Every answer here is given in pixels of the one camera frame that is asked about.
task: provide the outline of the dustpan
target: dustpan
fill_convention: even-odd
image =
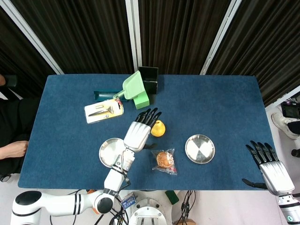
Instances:
[[[140,71],[136,71],[123,82],[123,90],[113,96],[113,99],[124,95],[126,99],[133,99],[145,91]]]

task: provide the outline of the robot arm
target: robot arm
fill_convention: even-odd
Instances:
[[[259,187],[268,189],[271,194],[279,197],[278,205],[288,224],[300,224],[300,202],[292,195],[295,186],[285,165],[279,161],[276,152],[269,144],[263,145],[253,141],[251,144],[254,148],[249,145],[246,147],[266,182],[265,185],[258,183]],[[243,181],[252,187],[258,187],[246,179]]]
[[[134,154],[143,149],[151,128],[161,114],[158,112],[154,115],[156,111],[157,108],[151,112],[148,109],[140,113],[130,125],[124,138],[126,149],[118,156],[109,171],[104,181],[103,191],[66,196],[48,195],[39,191],[21,193],[13,203],[11,225],[38,225],[42,207],[46,208],[52,216],[77,215],[91,207],[101,214],[110,212],[115,196],[122,189],[123,181],[130,184],[127,173],[135,159]]]

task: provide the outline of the floor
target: floor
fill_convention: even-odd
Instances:
[[[273,112],[267,113],[274,144],[279,158],[284,162],[296,186],[295,193],[300,192],[300,159],[292,157],[290,152],[300,148],[300,140],[293,141],[279,131],[270,121]],[[0,183],[0,218],[1,225],[10,223],[10,214],[14,198],[25,189],[17,186],[18,175],[14,175],[7,183]],[[53,195],[65,195],[73,190],[40,190]],[[184,191],[178,193],[180,201],[172,207],[172,221],[178,219]],[[111,219],[106,214],[101,225],[108,225]],[[277,199],[267,191],[199,191],[196,193],[195,206],[190,212],[191,219],[198,225],[286,225],[286,221],[277,206]],[[74,217],[53,217],[53,225],[72,224]],[[91,209],[79,215],[76,225],[93,225],[98,219]],[[42,210],[41,225],[49,225],[49,214]]]

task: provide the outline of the stainless steel plate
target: stainless steel plate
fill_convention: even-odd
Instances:
[[[111,138],[106,140],[99,149],[100,161],[106,167],[111,168],[115,163],[118,155],[124,151],[126,147],[120,138]]]
[[[193,135],[186,142],[187,157],[195,163],[205,164],[215,156],[214,143],[207,136]]]

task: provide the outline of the table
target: table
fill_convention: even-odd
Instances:
[[[19,187],[103,189],[109,172],[98,157],[101,144],[124,138],[138,113],[124,103],[120,117],[87,124],[83,108],[94,90],[119,90],[128,75],[51,75],[42,95]],[[159,75],[155,105],[166,125],[163,137],[150,136],[157,150],[175,148],[178,175],[153,171],[150,150],[135,155],[128,173],[136,190],[253,190],[241,179],[262,182],[245,145],[250,140],[274,146],[257,80],[240,75]],[[185,154],[186,140],[208,136],[216,154],[205,165]]]

